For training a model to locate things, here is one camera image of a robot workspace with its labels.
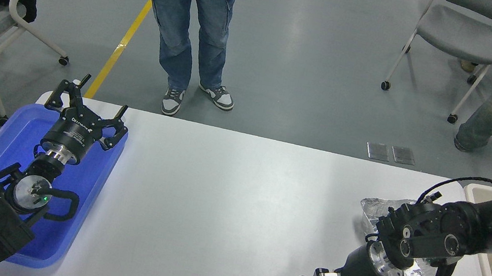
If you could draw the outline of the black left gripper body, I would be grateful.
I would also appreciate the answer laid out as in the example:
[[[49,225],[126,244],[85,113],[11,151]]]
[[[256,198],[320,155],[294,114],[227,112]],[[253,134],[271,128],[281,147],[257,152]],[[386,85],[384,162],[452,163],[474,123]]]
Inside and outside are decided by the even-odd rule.
[[[101,131],[97,129],[100,117],[96,114],[63,109],[60,118],[40,141],[45,152],[58,151],[69,154],[68,164],[78,165],[90,150]]]

